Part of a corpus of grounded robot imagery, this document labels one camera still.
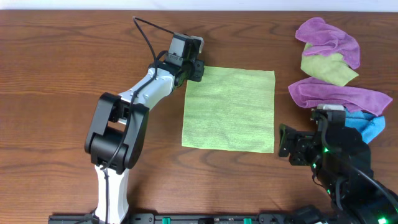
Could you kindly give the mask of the light green microfiber cloth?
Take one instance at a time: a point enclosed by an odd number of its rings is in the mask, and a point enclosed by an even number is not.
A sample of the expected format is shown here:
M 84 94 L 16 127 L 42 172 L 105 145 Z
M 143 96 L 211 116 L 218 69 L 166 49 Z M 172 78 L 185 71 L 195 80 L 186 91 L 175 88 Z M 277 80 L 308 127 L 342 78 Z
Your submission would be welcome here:
M 274 95 L 273 71 L 206 67 L 187 83 L 182 146 L 272 153 Z

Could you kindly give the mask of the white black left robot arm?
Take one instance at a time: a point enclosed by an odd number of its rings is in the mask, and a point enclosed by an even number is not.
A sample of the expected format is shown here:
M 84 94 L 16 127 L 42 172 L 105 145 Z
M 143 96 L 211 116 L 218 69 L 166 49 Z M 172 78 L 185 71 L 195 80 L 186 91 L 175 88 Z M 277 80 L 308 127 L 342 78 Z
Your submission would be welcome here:
M 151 109 L 184 81 L 200 82 L 205 41 L 174 33 L 168 50 L 155 56 L 142 80 L 117 95 L 103 93 L 85 141 L 98 176 L 98 205 L 93 223 L 122 223 L 129 211 L 129 171 L 141 155 Z

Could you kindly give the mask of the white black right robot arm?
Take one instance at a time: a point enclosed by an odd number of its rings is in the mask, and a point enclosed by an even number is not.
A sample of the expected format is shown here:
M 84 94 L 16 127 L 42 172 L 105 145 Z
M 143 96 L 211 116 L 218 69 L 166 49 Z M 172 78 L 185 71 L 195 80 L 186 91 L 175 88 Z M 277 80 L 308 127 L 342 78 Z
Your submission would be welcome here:
M 371 150 L 356 129 L 321 122 L 315 132 L 285 124 L 279 131 L 279 156 L 309 166 L 329 195 L 335 215 L 328 223 L 397 223 L 397 195 L 374 179 Z

